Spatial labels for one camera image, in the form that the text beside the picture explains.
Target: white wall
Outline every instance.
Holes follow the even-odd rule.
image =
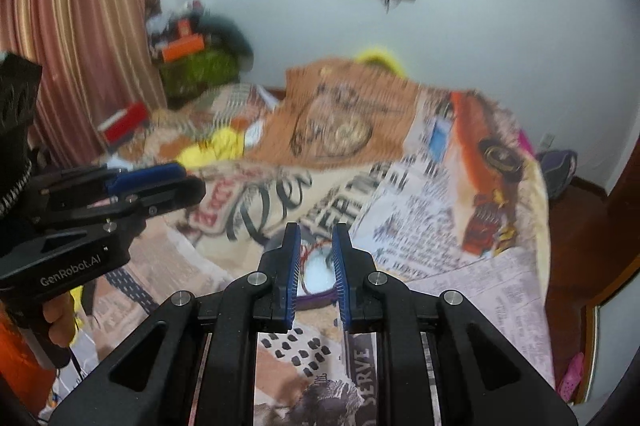
[[[419,82],[500,99],[534,144],[554,133],[602,186],[640,105],[640,0],[203,1],[254,46],[246,80],[282,86],[289,66],[384,46]]]

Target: pink slipper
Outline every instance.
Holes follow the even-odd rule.
[[[566,370],[562,381],[560,381],[557,392],[564,402],[569,402],[571,400],[575,389],[578,388],[578,385],[582,380],[583,362],[584,354],[582,352],[576,354],[569,363],[569,368]]]

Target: human hand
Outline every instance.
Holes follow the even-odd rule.
[[[66,292],[42,305],[42,314],[49,327],[49,339],[57,346],[69,346],[76,335],[74,299]]]

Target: black gripper frame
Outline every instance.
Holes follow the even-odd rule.
[[[196,426],[253,424],[257,333],[286,328],[283,269],[298,247],[296,232],[287,225],[282,247],[262,257],[262,284],[252,274],[222,293],[174,294],[59,405],[49,424],[183,426],[194,404]],[[344,256],[347,332],[377,334],[379,426],[434,424],[423,334],[443,426],[577,424],[554,389],[459,292],[421,294],[377,272],[370,254],[351,246],[344,225],[336,226],[335,241]]]
[[[255,273],[223,292],[172,295],[60,403],[49,425],[187,425],[194,404],[196,426],[252,425],[257,334],[287,331],[299,252],[300,230],[290,223]]]
[[[142,178],[139,185],[120,193],[118,201],[94,205],[110,197],[108,181],[123,174],[126,172],[119,168],[81,167],[34,177],[20,195],[14,214],[39,230],[76,228],[135,213],[163,215],[197,205],[206,193],[203,181],[185,171],[180,178],[149,183]]]
[[[68,348],[49,340],[42,304],[129,262],[145,220],[129,215],[107,224],[52,231],[0,257],[0,301],[44,368],[67,366]]]

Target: bed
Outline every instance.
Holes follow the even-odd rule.
[[[463,292],[553,384],[546,191],[510,111],[478,92],[329,58],[290,69],[274,111],[255,86],[228,86],[155,114],[118,153],[135,165],[171,161],[225,125],[252,129],[257,143],[194,171],[207,185],[201,204],[150,219],[131,262],[77,295],[84,371],[176,290],[221,291],[254,271],[295,221],[302,310],[288,334],[258,338],[254,424],[373,424],[375,337],[344,334],[326,267],[337,223],[412,289]],[[62,370],[50,408],[75,384]]]

